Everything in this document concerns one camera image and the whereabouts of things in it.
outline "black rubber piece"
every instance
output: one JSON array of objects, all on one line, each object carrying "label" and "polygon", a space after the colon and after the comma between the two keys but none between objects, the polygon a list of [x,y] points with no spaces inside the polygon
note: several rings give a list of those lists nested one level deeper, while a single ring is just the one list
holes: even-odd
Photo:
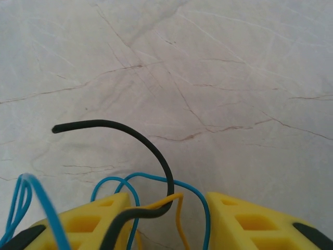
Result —
[{"label": "black rubber piece", "polygon": [[30,245],[44,230],[46,226],[37,225],[23,230],[14,238],[3,245],[0,250],[24,250]]},{"label": "black rubber piece", "polygon": [[332,250],[333,241],[326,235],[321,233],[318,229],[309,227],[302,223],[295,222],[292,224],[301,234],[303,234],[309,241],[315,244],[320,250]]}]

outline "blue wire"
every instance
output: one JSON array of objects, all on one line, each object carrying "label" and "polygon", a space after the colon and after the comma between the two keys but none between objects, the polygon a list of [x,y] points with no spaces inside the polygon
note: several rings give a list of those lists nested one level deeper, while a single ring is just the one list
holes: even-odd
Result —
[{"label": "blue wire", "polygon": [[[17,208],[15,218],[13,221],[12,217],[14,215],[19,190],[20,190],[20,200],[19,200],[19,205]],[[27,191],[27,197],[25,199],[25,204],[23,205],[25,191]],[[18,224],[20,223],[22,218],[25,216],[25,214],[31,204],[31,199],[32,199],[31,187],[25,180],[22,180],[22,176],[20,175],[16,182],[16,187],[15,187],[14,195],[13,195],[12,202],[11,202],[11,208],[10,208],[8,219],[7,219],[6,232],[0,240],[0,247],[3,246],[6,242],[11,240],[16,227],[18,226]]]},{"label": "blue wire", "polygon": [[[128,181],[129,179],[131,179],[133,177],[136,177],[136,176],[141,176],[141,177],[145,177],[145,178],[148,178],[148,179],[151,179],[151,180],[156,180],[156,181],[167,182],[167,179],[164,178],[164,177],[153,176],[151,174],[142,173],[142,172],[137,172],[137,173],[130,174],[129,176],[127,176],[125,178],[125,180]],[[205,216],[206,216],[206,232],[205,232],[205,235],[204,235],[203,247],[202,248],[204,250],[208,250],[209,238],[210,238],[210,224],[211,224],[211,222],[210,222],[209,207],[208,207],[206,199],[204,198],[204,195],[199,190],[197,190],[195,187],[193,187],[193,186],[191,186],[191,185],[189,185],[189,184],[187,184],[185,182],[174,180],[174,183],[177,186],[181,186],[183,188],[186,188],[186,189],[192,191],[201,200],[203,208],[204,208],[204,213],[205,213]],[[119,192],[122,189],[122,187],[123,187],[123,184],[120,183],[119,186],[117,187],[115,193]]]},{"label": "blue wire", "polygon": [[53,231],[58,248],[61,250],[71,250],[59,217],[39,180],[29,173],[24,173],[22,179],[27,181],[35,189],[35,193],[46,213],[48,223]]},{"label": "blue wire", "polygon": [[[122,186],[126,185],[129,188],[129,190],[132,192],[133,196],[134,196],[135,206],[137,206],[137,207],[140,206],[139,196],[137,195],[137,193],[136,193],[135,189],[133,188],[133,186],[130,185],[127,181],[125,181],[124,179],[122,179],[120,177],[106,177],[106,178],[102,179],[95,186],[95,188],[93,190],[92,197],[90,199],[91,202],[93,202],[96,199],[96,195],[97,195],[97,192],[98,192],[98,189],[100,188],[100,186],[102,186],[103,183],[107,182],[107,181],[119,181],[120,185],[122,185]],[[132,244],[133,244],[133,241],[134,241],[134,236],[135,236],[135,232],[136,232],[138,223],[139,223],[139,219],[135,219],[134,223],[133,223],[133,227],[132,227],[131,233],[130,233],[129,241],[127,242],[127,247],[126,247],[127,250],[131,250],[131,248],[132,248]]]}]

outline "yellow 3d printed part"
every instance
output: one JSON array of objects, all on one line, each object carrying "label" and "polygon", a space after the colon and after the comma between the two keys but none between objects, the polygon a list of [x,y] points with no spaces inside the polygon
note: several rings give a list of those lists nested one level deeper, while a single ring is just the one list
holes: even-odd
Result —
[{"label": "yellow 3d printed part", "polygon": [[206,199],[211,250],[319,249],[293,226],[310,226],[306,221],[220,193],[207,193]]},{"label": "yellow 3d printed part", "polygon": [[[72,250],[99,249],[111,221],[130,205],[129,195],[119,193],[59,214]],[[57,250],[47,220],[41,220],[32,226],[39,224],[46,225],[46,229],[24,250]],[[115,250],[126,249],[130,229],[130,224],[126,223],[118,237]]]}]

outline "floor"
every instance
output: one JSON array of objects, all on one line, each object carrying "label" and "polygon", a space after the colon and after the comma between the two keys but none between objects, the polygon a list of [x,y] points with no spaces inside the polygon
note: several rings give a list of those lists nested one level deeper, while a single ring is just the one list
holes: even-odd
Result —
[{"label": "floor", "polygon": [[[333,238],[332,11],[331,0],[0,0],[0,234],[21,173],[58,212],[106,176],[163,175],[122,132],[51,132],[109,119],[147,136],[176,179]],[[143,204],[166,193],[132,183]],[[174,210],[140,222],[146,249],[183,249]],[[35,198],[19,230],[43,217]],[[187,192],[182,222],[201,245],[203,209]]]}]

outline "cable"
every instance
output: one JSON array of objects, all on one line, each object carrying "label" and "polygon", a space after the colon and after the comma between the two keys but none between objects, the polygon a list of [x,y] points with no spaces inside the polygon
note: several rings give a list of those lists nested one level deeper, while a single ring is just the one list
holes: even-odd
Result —
[{"label": "cable", "polygon": [[[21,174],[16,182],[16,187],[14,190],[11,208],[9,211],[9,216],[6,224],[6,232],[0,241],[0,247],[3,246],[6,242],[8,242],[12,238],[12,235],[14,234],[17,225],[20,223],[23,216],[26,214],[32,199],[31,187],[34,188],[35,193],[46,213],[47,220],[55,236],[58,248],[61,250],[71,250],[68,239],[65,235],[65,231],[63,230],[59,217],[51,201],[49,200],[39,180],[34,175],[29,173]],[[15,219],[14,221],[12,221],[19,189],[21,191],[19,204],[16,211]],[[27,192],[27,197],[25,199],[25,204],[23,205],[25,192]]]},{"label": "cable", "polygon": [[[13,221],[13,215],[15,212],[15,206],[17,202],[17,196],[20,191],[20,200],[19,204],[17,207],[17,212]],[[25,199],[25,204],[23,205],[23,200],[24,200],[24,194],[27,192],[27,197]],[[31,204],[31,199],[32,199],[32,191],[30,185],[22,179],[22,175],[19,176],[16,182],[14,194],[12,197],[11,201],[11,207],[9,210],[9,215],[7,219],[7,224],[6,224],[6,231],[4,236],[0,240],[0,247],[2,247],[5,243],[11,240],[16,227],[18,224],[21,222],[23,217],[25,216],[26,212],[28,211],[28,208]]]},{"label": "cable", "polygon": [[61,250],[71,250],[59,217],[39,180],[34,175],[29,173],[24,173],[22,175],[22,179],[28,181],[35,189],[35,193],[46,213],[48,223],[53,231],[58,248]]},{"label": "cable", "polygon": [[[122,179],[120,177],[106,177],[106,178],[102,179],[95,186],[95,188],[92,192],[92,197],[90,199],[91,202],[93,202],[96,199],[96,195],[97,195],[97,192],[98,192],[98,189],[100,188],[100,186],[102,186],[107,181],[119,181],[121,184],[126,185],[134,196],[135,206],[137,206],[137,207],[140,206],[139,196],[137,195],[137,192],[135,191],[133,186],[130,185],[127,181],[125,181],[124,179]],[[130,233],[129,241],[127,242],[127,247],[126,247],[127,250],[131,250],[131,248],[132,248],[132,244],[133,244],[133,240],[134,240],[134,237],[135,237],[135,232],[136,232],[138,223],[139,223],[139,219],[135,219],[134,223],[133,223],[133,228],[132,228],[131,233]]]},{"label": "cable", "polygon": [[[137,140],[142,142],[156,156],[156,158],[158,159],[158,161],[160,162],[160,164],[164,170],[166,182],[168,184],[167,195],[171,195],[174,193],[174,182],[173,182],[172,173],[171,173],[168,163],[164,159],[161,152],[147,138],[145,138],[142,134],[135,131],[134,129],[132,129],[124,124],[115,122],[115,121],[90,120],[90,121],[78,121],[78,122],[56,125],[52,128],[52,132],[61,133],[61,132],[66,132],[66,131],[70,131],[70,130],[93,128],[93,127],[106,127],[106,128],[118,129],[120,131],[123,131],[123,132],[135,137]],[[164,215],[170,209],[171,205],[172,205],[172,201],[170,201],[169,203],[167,203],[167,204],[163,205],[162,207],[155,209],[155,210],[132,208],[132,209],[125,210],[125,211],[119,213],[113,219],[111,225],[109,226],[99,249],[100,250],[114,249],[114,246],[116,244],[117,238],[120,233],[120,230],[127,221],[129,221],[131,219],[135,219],[135,218],[160,217],[160,216]]]},{"label": "cable", "polygon": [[181,237],[181,239],[183,241],[183,244],[185,246],[185,250],[190,250],[188,241],[186,239],[186,236],[184,234],[184,231],[183,231],[183,228],[182,228],[182,224],[181,224],[181,211],[182,211],[182,204],[183,204],[184,194],[182,194],[182,193],[172,194],[172,195],[169,195],[166,198],[164,198],[164,199],[162,199],[162,200],[160,200],[158,202],[155,202],[155,203],[147,205],[147,206],[143,206],[141,208],[145,208],[145,209],[156,209],[156,208],[161,207],[164,204],[166,204],[166,203],[168,203],[170,201],[173,201],[174,199],[177,199],[177,198],[179,198],[179,201],[178,201],[177,211],[176,211],[176,225],[177,225],[177,229],[178,229],[179,235],[180,235],[180,237]]},{"label": "cable", "polygon": [[[137,173],[130,174],[129,176],[127,176],[125,178],[125,180],[128,181],[131,178],[136,177],[136,176],[148,178],[148,179],[155,180],[155,181],[166,182],[166,179],[164,177],[153,176],[151,174],[142,173],[142,172],[137,172]],[[211,221],[210,221],[210,212],[209,212],[208,203],[207,203],[204,195],[199,190],[197,190],[195,187],[193,187],[193,186],[191,186],[191,185],[189,185],[189,184],[187,184],[185,182],[174,180],[174,183],[177,186],[181,186],[183,188],[186,188],[186,189],[192,191],[201,200],[203,208],[204,208],[205,217],[206,217],[206,232],[205,232],[205,235],[204,235],[203,247],[202,248],[203,248],[203,250],[208,250],[209,239],[210,239],[210,230],[211,230],[210,229],[210,227],[211,227]],[[120,190],[122,189],[122,187],[123,187],[123,184],[122,183],[119,184],[119,186],[116,188],[115,193],[120,192]]]}]

